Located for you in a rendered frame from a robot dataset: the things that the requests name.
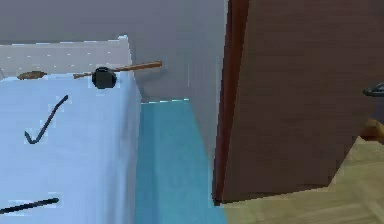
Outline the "brown wooden baseball bat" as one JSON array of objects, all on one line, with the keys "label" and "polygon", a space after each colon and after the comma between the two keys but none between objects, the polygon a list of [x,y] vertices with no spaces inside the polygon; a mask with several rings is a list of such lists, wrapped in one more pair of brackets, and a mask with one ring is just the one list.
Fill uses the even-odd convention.
[{"label": "brown wooden baseball bat", "polygon": [[[129,65],[124,67],[118,67],[115,69],[109,69],[113,72],[121,72],[121,71],[135,71],[135,70],[143,70],[143,69],[149,69],[149,68],[157,68],[161,67],[163,65],[162,61],[153,61],[153,62],[147,62],[142,64],[136,64],[136,65]],[[82,78],[91,76],[93,72],[91,73],[83,73],[83,74],[73,74],[74,79]]]}]

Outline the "black round ball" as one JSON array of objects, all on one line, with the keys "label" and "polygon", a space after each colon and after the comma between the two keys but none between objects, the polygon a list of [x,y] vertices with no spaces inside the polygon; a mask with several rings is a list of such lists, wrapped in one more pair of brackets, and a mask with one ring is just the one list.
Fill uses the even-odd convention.
[{"label": "black round ball", "polygon": [[98,89],[114,88],[117,82],[117,75],[112,69],[99,67],[92,73],[91,81]]}]

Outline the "dark brown room door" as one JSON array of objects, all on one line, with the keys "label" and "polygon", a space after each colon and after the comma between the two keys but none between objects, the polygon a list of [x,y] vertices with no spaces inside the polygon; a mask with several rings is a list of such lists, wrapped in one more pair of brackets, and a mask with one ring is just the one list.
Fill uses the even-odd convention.
[{"label": "dark brown room door", "polygon": [[214,203],[328,186],[383,82],[384,0],[228,0]]}]

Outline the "black bent thin object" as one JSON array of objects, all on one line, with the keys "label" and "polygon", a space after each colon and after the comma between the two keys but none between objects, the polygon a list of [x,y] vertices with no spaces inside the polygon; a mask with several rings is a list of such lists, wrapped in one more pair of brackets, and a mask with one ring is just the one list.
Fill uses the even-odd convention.
[{"label": "black bent thin object", "polygon": [[67,100],[69,99],[69,96],[68,95],[65,95],[53,108],[53,110],[51,111],[50,115],[48,116],[47,120],[45,121],[44,125],[42,126],[42,128],[40,129],[40,132],[38,133],[37,137],[35,139],[32,139],[31,138],[31,135],[27,132],[27,131],[24,131],[24,136],[27,140],[27,142],[31,145],[33,144],[37,144],[40,142],[40,140],[42,139],[43,135],[45,134],[47,128],[49,127],[52,119],[54,118],[56,112],[58,111],[58,109],[60,108],[60,106],[62,104],[64,104]]}]

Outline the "small brown oblong object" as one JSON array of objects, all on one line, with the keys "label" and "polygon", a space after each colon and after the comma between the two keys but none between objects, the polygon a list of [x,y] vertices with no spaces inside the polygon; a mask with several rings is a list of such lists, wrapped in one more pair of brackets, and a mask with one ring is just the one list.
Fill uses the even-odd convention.
[{"label": "small brown oblong object", "polygon": [[19,74],[17,78],[19,80],[29,80],[29,79],[39,79],[47,75],[47,73],[43,71],[29,71],[22,74]]}]

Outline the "orange brown rounded object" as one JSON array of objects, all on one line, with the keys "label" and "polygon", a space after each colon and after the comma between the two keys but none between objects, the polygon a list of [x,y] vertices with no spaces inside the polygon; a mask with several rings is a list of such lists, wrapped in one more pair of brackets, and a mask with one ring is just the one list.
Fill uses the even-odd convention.
[{"label": "orange brown rounded object", "polygon": [[384,145],[384,124],[375,119],[368,119],[360,137],[365,141],[377,141]]}]

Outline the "black thin flat bar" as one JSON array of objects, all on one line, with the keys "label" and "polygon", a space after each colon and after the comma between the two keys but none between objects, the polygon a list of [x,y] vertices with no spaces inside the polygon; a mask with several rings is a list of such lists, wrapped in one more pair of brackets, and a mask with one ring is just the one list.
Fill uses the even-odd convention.
[{"label": "black thin flat bar", "polygon": [[16,205],[16,206],[1,208],[0,209],[0,215],[12,213],[12,212],[18,212],[21,210],[31,209],[31,208],[35,208],[35,207],[42,207],[42,206],[46,206],[46,205],[50,205],[50,204],[57,204],[59,201],[60,201],[59,198],[49,198],[49,199],[34,201],[34,202],[26,203],[26,204],[20,204],[20,205]]}]

